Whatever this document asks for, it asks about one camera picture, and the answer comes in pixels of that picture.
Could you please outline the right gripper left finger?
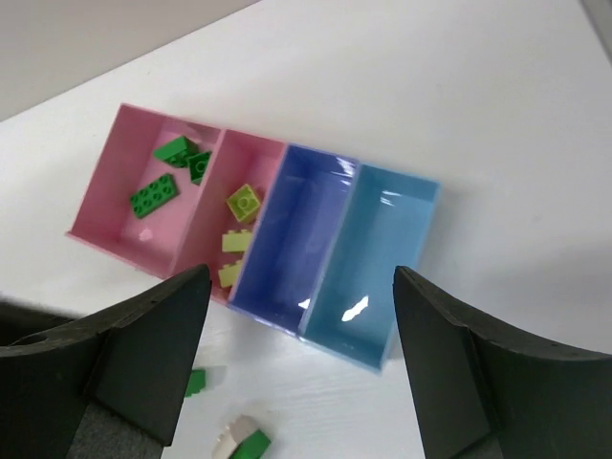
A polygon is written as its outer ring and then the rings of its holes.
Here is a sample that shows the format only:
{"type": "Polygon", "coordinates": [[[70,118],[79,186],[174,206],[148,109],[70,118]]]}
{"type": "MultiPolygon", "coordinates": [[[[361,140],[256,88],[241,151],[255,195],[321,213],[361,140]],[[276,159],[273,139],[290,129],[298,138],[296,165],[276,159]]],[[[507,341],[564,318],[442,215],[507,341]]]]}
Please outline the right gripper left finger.
{"type": "Polygon", "coordinates": [[[5,458],[159,458],[211,294],[199,265],[84,317],[1,301],[5,458]]]}

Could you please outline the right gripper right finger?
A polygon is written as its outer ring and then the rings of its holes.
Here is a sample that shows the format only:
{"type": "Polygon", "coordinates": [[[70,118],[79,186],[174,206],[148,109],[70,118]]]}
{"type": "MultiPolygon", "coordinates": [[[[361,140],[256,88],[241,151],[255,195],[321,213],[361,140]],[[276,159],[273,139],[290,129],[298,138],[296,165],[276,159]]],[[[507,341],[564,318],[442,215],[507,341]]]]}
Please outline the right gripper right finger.
{"type": "Polygon", "coordinates": [[[408,267],[393,298],[428,458],[607,458],[611,358],[512,326],[408,267]]]}

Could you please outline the white lego brick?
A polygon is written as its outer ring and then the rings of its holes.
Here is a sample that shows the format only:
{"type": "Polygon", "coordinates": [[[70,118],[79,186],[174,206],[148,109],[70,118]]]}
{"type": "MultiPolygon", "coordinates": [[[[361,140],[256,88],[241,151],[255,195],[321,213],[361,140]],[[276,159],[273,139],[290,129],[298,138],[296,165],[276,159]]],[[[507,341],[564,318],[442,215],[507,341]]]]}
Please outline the white lego brick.
{"type": "Polygon", "coordinates": [[[240,415],[226,425],[213,447],[212,459],[230,459],[239,445],[258,430],[254,418],[240,415]]]}

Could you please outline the green curved lego brick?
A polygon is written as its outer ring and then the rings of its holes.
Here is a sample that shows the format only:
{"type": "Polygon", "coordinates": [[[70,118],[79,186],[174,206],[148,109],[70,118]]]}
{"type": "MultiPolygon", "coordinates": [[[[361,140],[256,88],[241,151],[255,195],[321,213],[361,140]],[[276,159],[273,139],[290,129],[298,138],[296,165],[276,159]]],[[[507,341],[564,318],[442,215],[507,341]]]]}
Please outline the green curved lego brick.
{"type": "Polygon", "coordinates": [[[257,429],[234,450],[230,459],[261,459],[272,440],[261,429],[257,429]]]}

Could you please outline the small yellow lego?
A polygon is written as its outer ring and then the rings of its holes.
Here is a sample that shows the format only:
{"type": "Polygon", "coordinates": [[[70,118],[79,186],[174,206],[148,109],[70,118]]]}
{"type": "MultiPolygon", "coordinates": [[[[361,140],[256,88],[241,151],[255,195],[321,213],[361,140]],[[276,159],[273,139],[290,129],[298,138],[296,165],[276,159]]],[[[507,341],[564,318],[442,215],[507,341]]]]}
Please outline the small yellow lego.
{"type": "Polygon", "coordinates": [[[236,281],[242,268],[242,261],[238,260],[232,264],[224,265],[218,271],[219,283],[222,289],[231,287],[236,281]]]}
{"type": "Polygon", "coordinates": [[[246,252],[251,244],[251,241],[251,230],[229,230],[222,235],[221,250],[224,253],[246,252]]]}

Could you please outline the green lego plate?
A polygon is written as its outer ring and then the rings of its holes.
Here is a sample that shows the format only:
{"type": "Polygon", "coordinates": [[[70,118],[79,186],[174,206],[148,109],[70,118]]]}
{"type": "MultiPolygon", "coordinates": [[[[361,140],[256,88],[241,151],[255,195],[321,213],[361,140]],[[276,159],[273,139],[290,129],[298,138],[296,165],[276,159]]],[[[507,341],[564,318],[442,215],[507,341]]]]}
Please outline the green lego plate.
{"type": "Polygon", "coordinates": [[[130,197],[134,215],[142,219],[180,195],[174,175],[165,173],[130,197]]]}

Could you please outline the yellow lego front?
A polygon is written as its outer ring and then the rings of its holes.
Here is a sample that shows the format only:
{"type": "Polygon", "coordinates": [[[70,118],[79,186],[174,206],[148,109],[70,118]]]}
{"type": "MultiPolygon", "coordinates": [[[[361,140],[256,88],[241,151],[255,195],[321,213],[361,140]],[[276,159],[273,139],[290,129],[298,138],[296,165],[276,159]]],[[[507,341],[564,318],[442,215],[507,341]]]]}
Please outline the yellow lego front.
{"type": "Polygon", "coordinates": [[[259,195],[249,184],[244,184],[234,191],[226,199],[226,204],[234,219],[241,224],[252,222],[262,206],[259,195]]]}

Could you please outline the small green lego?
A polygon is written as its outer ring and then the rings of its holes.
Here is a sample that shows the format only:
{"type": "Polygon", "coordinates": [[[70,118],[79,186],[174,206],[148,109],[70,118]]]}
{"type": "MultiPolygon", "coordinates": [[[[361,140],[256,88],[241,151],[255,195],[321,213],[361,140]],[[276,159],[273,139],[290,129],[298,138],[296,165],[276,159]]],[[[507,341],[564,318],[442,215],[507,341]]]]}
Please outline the small green lego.
{"type": "Polygon", "coordinates": [[[190,181],[194,185],[198,186],[202,182],[202,179],[208,168],[210,156],[211,152],[206,151],[195,154],[188,158],[187,164],[189,169],[190,181]]]}

